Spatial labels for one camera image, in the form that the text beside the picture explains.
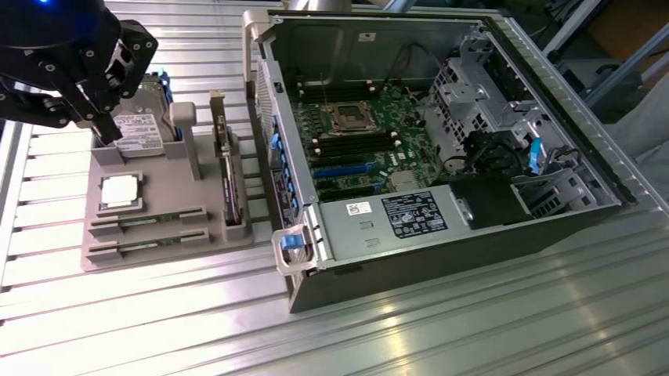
motherboard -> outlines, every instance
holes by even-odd
[[[294,104],[319,199],[345,200],[431,184],[438,146],[409,89],[386,85],[370,100]]]

blue latch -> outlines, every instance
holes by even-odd
[[[279,148],[279,142],[279,134],[275,133],[272,136],[272,141],[270,142],[270,147],[272,148],[272,150],[276,150]]]
[[[302,235],[284,235],[282,238],[282,250],[298,249],[304,247],[304,241],[302,240]]]
[[[530,146],[530,162],[529,167],[535,175],[539,175],[539,153],[541,153],[541,137],[531,141]]]

